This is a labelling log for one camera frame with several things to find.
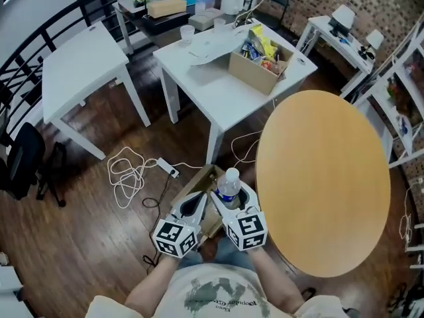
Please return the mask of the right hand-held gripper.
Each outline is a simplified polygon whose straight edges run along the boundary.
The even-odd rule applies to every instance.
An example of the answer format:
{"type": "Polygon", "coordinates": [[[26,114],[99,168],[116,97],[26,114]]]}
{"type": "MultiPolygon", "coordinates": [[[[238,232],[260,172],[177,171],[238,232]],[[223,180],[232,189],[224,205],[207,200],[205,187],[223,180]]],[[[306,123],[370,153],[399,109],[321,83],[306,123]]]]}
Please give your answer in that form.
{"type": "Polygon", "coordinates": [[[268,236],[265,216],[260,211],[256,192],[240,182],[237,201],[223,201],[214,191],[210,192],[214,206],[223,218],[227,236],[239,251],[263,246],[268,236]]]}

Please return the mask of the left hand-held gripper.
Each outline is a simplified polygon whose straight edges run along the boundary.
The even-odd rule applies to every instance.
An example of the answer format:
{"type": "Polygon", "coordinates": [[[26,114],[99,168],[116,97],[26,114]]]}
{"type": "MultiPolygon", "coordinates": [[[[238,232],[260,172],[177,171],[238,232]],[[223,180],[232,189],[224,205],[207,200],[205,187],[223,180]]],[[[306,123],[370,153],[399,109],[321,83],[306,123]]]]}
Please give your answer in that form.
{"type": "Polygon", "coordinates": [[[183,258],[197,248],[206,205],[207,194],[204,191],[190,193],[178,200],[165,219],[159,220],[153,232],[156,248],[176,258],[183,258]]]}

